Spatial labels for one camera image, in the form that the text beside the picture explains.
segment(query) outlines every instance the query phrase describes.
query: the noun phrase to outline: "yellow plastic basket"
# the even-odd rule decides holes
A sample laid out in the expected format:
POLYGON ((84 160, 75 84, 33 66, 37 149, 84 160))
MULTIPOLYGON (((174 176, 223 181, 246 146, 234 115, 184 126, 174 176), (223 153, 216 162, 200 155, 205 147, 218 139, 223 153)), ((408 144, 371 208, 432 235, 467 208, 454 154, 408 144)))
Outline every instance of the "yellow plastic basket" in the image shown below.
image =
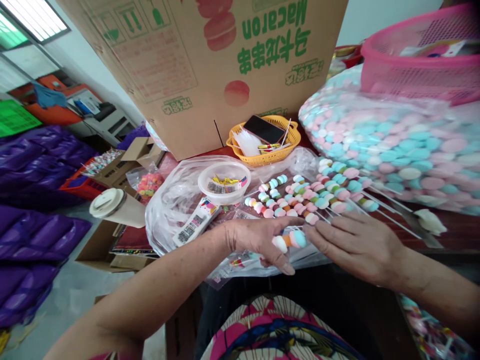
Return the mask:
MULTIPOLYGON (((283 116, 270 115, 270 116, 264 116, 262 117, 262 119, 282 129, 287 129, 287 127, 289 126, 289 121, 283 116)), ((244 163, 254 168, 268 165, 268 164, 273 164, 285 159, 292 152, 292 150, 300 143, 301 136, 299 131, 297 130, 297 127, 299 126, 299 124, 296 121, 292 121, 290 123, 290 130, 288 130, 288 134, 286 135, 286 139, 285 139, 285 144, 290 143, 291 144, 290 146, 282 150, 274 151, 268 154, 262 154, 257 156, 244 156, 242 153, 242 150, 240 150, 237 147, 239 146, 239 144, 235 141, 235 138, 232 135, 232 133, 238 134, 240 131, 242 131, 242 127, 244 125, 245 123, 242 122, 241 124, 238 124, 237 126, 235 126, 230 130, 230 137, 226 141, 226 144, 227 146, 233 149, 233 152, 235 153, 235 155, 238 156, 240 160, 242 160, 244 163)))

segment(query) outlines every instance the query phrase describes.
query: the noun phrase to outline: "black phone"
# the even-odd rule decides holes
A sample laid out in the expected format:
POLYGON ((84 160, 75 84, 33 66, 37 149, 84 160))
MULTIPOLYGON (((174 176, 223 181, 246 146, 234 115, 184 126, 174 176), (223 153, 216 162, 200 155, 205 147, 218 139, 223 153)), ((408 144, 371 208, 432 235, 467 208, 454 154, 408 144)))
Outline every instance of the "black phone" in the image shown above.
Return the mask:
POLYGON ((253 115, 243 128, 267 144, 281 143, 285 136, 284 129, 257 115, 253 115))

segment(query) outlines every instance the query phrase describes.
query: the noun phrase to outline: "window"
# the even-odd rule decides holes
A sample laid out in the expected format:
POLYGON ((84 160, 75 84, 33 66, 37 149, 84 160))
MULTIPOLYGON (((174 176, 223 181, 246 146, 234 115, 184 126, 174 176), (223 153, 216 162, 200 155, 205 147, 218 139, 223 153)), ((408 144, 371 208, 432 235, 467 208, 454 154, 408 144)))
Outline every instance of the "window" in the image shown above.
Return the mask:
POLYGON ((26 43, 24 33, 44 43, 68 31, 68 26, 46 0, 0 0, 0 45, 3 50, 26 43))

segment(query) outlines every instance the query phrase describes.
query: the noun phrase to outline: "fingernail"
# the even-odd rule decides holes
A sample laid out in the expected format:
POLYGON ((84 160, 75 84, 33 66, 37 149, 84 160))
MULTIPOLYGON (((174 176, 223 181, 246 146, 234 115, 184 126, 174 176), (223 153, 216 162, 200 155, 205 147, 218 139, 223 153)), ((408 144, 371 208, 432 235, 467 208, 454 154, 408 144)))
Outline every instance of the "fingernail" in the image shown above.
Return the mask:
POLYGON ((283 265, 283 267, 281 268, 281 272, 288 276, 295 275, 295 269, 289 262, 283 265))

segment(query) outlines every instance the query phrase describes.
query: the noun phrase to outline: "red crate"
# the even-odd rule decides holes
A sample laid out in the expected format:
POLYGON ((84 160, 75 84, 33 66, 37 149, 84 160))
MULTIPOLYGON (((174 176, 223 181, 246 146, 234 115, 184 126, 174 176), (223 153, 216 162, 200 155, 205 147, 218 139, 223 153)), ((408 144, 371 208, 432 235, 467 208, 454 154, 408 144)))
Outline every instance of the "red crate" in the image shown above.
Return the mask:
MULTIPOLYGON (((86 165, 88 165, 91 161, 93 161, 93 158, 88 160, 86 162, 86 165)), ((78 171, 60 187, 60 190, 69 194, 76 195, 79 198, 91 201, 95 199, 98 195, 100 195, 103 191, 107 190, 108 187, 93 180, 92 178, 87 178, 87 180, 80 186, 69 187, 70 183, 73 180, 76 180, 83 176, 83 171, 85 171, 85 166, 82 166, 80 169, 78 169, 78 171)))

